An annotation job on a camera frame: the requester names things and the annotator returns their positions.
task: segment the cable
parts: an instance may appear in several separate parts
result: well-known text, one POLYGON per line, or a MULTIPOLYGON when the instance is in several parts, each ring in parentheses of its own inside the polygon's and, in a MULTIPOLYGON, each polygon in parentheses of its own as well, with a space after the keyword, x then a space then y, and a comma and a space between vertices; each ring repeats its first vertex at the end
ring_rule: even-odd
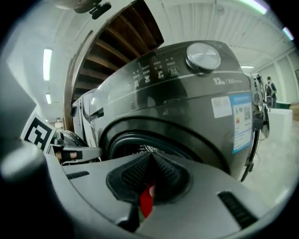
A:
POLYGON ((257 148, 256 148, 256 153, 257 153, 257 151, 258 151, 258 148, 260 147, 260 144, 261 144, 261 142, 258 143, 258 146, 257 146, 257 148))
POLYGON ((256 167, 260 164, 260 161, 261 161, 261 157, 260 157, 260 155, 258 155, 258 153, 256 153, 257 154, 257 156, 258 156, 258 164, 256 164, 256 167))

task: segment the dark gray washing machine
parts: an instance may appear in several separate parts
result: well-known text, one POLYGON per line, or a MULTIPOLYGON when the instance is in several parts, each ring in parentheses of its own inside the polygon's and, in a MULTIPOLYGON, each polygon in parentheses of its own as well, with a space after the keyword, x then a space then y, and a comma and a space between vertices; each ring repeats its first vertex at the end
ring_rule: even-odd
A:
POLYGON ((111 75, 89 102, 102 160, 147 145, 238 178, 249 154, 250 85, 224 42, 184 42, 148 53, 111 75))
POLYGON ((102 161, 85 161, 97 148, 60 147, 85 163, 61 167, 51 155, 46 162, 76 238, 224 238, 268 211, 236 180, 251 150, 252 98, 227 44, 158 49, 74 106, 75 129, 102 148, 102 161), (140 197, 153 184, 143 220, 140 197))

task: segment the white wall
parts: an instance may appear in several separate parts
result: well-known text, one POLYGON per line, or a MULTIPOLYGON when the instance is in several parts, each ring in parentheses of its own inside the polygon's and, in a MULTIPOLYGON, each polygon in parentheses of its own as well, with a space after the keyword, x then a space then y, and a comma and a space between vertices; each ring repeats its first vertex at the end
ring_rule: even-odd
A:
MULTIPOLYGON (((15 35, 12 34, 12 36, 10 37, 10 41, 14 41, 14 37, 15 35)), ((16 40, 15 47, 6 59, 6 64, 15 80, 19 83, 22 89, 29 95, 29 97, 35 102, 36 107, 34 109, 34 112, 43 118, 44 116, 42 113, 42 108, 39 102, 36 100, 25 74, 23 60, 20 57, 20 53, 22 53, 22 47, 18 40, 19 39, 16 40)))
POLYGON ((19 138, 36 103, 24 90, 28 89, 24 78, 16 80, 22 71, 16 66, 17 72, 13 75, 7 64, 15 46, 15 38, 6 39, 4 46, 0 55, 0 137, 19 138))
POLYGON ((272 60, 257 72, 264 81, 268 76, 272 78, 277 88, 278 101, 298 102, 299 82, 295 70, 299 70, 299 54, 293 49, 272 60))

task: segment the floor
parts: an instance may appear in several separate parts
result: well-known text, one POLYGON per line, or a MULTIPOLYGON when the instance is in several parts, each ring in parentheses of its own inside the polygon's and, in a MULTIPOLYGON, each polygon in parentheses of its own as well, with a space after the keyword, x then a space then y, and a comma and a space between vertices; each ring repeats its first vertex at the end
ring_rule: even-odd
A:
POLYGON ((293 121, 288 140, 269 138, 259 143, 255 165, 243 184, 269 207, 274 207, 290 194, 298 180, 299 122, 293 121))

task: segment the fluorescent light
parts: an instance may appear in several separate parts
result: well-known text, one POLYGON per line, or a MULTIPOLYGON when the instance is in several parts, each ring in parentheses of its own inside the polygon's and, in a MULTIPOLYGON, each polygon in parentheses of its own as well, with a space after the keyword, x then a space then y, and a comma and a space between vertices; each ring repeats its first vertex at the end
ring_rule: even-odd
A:
POLYGON ((43 50, 43 80, 50 80, 50 65, 51 65, 52 50, 43 50))
POLYGON ((265 8, 262 4, 258 3, 255 0, 240 0, 254 8, 255 10, 259 11, 261 14, 265 14, 267 12, 267 8, 265 8))
POLYGON ((50 94, 46 94, 46 99, 47 99, 48 104, 52 103, 50 94))
POLYGON ((288 28, 284 28, 282 29, 284 31, 284 33, 288 36, 288 38, 292 41, 294 40, 294 37, 292 35, 292 33, 290 32, 290 30, 288 28))

